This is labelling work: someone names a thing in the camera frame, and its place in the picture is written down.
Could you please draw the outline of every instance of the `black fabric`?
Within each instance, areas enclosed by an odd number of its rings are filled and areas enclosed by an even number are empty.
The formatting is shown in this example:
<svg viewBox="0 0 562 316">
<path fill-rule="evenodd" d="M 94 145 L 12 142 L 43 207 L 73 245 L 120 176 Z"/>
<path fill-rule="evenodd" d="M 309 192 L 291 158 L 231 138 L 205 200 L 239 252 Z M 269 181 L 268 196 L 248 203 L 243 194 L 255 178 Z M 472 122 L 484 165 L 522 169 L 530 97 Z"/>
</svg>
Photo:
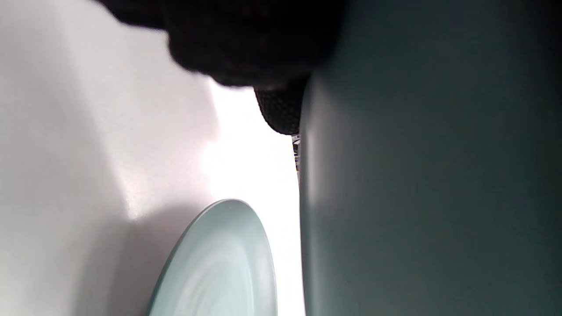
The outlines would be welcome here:
<svg viewBox="0 0 562 316">
<path fill-rule="evenodd" d="M 335 46 L 345 0 L 98 0 L 121 22 L 164 29 L 183 68 L 255 88 L 276 131 L 298 131 L 307 77 Z M 286 113 L 298 112 L 298 116 Z"/>
<path fill-rule="evenodd" d="M 299 133 L 302 96 L 307 81 L 308 77 L 295 80 L 284 89 L 254 89 L 261 115 L 276 132 L 285 135 Z"/>
</svg>

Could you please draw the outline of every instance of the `teal plate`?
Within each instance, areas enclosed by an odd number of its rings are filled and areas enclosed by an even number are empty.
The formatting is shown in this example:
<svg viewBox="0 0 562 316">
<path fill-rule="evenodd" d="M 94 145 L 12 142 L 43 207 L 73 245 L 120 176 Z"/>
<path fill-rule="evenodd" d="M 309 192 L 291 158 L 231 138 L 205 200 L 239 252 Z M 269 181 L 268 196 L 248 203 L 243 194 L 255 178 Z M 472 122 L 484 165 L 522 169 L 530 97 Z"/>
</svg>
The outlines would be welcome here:
<svg viewBox="0 0 562 316">
<path fill-rule="evenodd" d="M 149 316 L 277 316 L 268 238 L 244 202 L 223 200 L 193 220 L 152 294 Z"/>
</svg>

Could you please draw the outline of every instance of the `white surface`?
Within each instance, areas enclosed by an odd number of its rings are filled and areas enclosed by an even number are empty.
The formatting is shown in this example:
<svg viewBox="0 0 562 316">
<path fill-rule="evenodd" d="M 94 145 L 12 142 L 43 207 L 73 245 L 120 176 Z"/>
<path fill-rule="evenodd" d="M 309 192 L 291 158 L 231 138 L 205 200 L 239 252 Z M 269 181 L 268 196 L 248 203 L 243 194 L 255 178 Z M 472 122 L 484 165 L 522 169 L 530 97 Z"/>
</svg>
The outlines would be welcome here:
<svg viewBox="0 0 562 316">
<path fill-rule="evenodd" d="M 88 1 L 0 1 L 0 41 L 1 316 L 141 315 L 182 230 L 229 197 L 262 219 L 279 315 L 304 314 L 291 138 L 251 91 Z"/>
</svg>

